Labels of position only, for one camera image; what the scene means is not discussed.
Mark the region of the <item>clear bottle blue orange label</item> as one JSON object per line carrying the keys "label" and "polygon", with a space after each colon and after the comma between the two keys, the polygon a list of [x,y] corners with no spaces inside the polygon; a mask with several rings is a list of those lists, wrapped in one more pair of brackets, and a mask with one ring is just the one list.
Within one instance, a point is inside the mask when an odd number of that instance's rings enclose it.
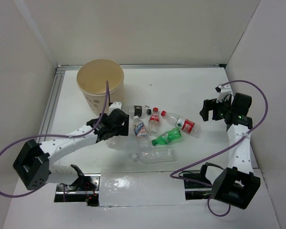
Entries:
{"label": "clear bottle blue orange label", "polygon": [[146,148],[150,146],[145,124],[138,116],[133,117],[133,131],[135,134],[136,144],[139,148]]}

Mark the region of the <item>large clear unlabelled bottle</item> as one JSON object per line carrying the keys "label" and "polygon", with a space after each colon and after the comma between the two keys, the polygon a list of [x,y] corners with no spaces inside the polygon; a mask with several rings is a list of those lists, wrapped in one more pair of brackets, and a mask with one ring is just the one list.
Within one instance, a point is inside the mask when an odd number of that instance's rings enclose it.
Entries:
{"label": "large clear unlabelled bottle", "polygon": [[174,149],[172,147],[146,147],[138,152],[132,153],[133,162],[143,164],[158,164],[175,161]]}

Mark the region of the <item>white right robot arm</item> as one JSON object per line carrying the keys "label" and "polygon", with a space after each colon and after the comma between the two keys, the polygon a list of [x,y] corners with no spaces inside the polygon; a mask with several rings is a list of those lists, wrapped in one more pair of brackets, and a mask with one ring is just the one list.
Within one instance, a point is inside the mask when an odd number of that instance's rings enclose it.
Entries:
{"label": "white right robot arm", "polygon": [[201,167],[198,181],[203,187],[212,185],[211,198],[240,209],[247,208],[261,184],[251,162],[249,131],[253,122],[247,116],[251,104],[250,96],[236,93],[234,97],[204,100],[200,111],[204,121],[208,121],[209,111],[213,120],[225,121],[230,150],[227,168],[207,162]]}

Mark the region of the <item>green plastic bottle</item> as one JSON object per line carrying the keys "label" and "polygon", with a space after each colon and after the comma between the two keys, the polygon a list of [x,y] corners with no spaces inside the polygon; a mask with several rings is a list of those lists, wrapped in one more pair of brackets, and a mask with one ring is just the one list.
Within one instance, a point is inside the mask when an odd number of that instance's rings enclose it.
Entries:
{"label": "green plastic bottle", "polygon": [[153,146],[157,145],[167,145],[173,141],[179,140],[182,137],[182,134],[178,128],[173,128],[170,131],[166,131],[156,139],[152,140],[151,143]]}

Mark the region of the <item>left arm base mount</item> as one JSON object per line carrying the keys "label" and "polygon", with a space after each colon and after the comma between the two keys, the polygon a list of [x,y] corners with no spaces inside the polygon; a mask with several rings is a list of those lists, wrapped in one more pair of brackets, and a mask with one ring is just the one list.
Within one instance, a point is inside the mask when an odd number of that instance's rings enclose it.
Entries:
{"label": "left arm base mount", "polygon": [[87,206],[98,207],[101,174],[85,174],[77,165],[70,169],[75,178],[71,178],[71,184],[57,184],[54,202],[85,202]]}

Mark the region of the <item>large clear bottle red label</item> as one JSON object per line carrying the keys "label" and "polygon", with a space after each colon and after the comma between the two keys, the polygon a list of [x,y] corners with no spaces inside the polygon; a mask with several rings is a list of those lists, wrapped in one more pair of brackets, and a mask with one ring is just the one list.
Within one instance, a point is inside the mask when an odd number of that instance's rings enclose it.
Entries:
{"label": "large clear bottle red label", "polygon": [[195,123],[187,118],[182,117],[179,114],[162,111],[161,116],[170,125],[179,128],[180,130],[190,134],[193,137],[199,138],[201,135],[201,127],[198,123]]}

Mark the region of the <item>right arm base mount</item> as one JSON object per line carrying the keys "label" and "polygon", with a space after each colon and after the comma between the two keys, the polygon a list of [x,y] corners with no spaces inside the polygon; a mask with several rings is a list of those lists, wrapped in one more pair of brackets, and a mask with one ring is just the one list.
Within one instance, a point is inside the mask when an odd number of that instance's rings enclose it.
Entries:
{"label": "right arm base mount", "polygon": [[178,174],[185,178],[184,189],[186,200],[208,199],[211,194],[211,187],[214,180],[222,173],[224,169],[216,164],[206,162],[198,170],[184,170]]}

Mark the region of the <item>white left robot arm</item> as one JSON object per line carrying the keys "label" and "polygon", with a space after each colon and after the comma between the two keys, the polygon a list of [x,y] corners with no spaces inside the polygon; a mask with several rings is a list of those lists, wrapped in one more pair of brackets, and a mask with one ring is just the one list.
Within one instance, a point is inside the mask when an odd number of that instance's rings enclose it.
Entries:
{"label": "white left robot arm", "polygon": [[55,162],[86,146],[92,146],[113,136],[127,136],[129,115],[120,109],[92,119],[66,138],[37,143],[27,141],[13,163],[27,190],[37,190],[47,183],[65,184],[80,190],[92,183],[77,165],[55,166]]}

